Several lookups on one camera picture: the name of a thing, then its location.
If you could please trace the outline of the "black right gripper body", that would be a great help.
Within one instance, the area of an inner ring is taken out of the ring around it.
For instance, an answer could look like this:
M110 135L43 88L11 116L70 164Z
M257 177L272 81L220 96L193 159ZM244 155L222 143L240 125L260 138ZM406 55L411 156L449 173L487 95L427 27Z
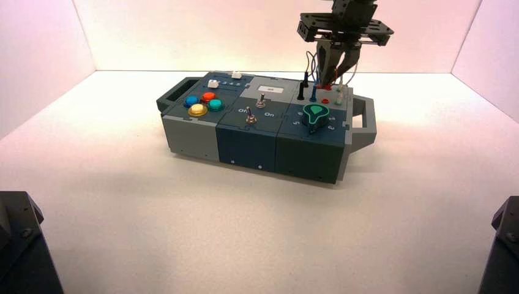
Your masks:
M376 1L334 1L330 12L300 14L297 32L306 42L387 45L394 31L373 18Z

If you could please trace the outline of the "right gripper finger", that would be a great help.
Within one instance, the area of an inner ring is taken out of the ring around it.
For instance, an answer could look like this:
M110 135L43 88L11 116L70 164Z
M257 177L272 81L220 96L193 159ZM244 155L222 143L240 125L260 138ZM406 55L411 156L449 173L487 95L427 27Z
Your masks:
M320 86L329 86L336 80L339 46L329 41L318 41L316 49Z
M362 44L356 42L352 44L343 44L340 47L334 48L334 55L336 58L333 75L334 81L357 64L360 57L361 47Z

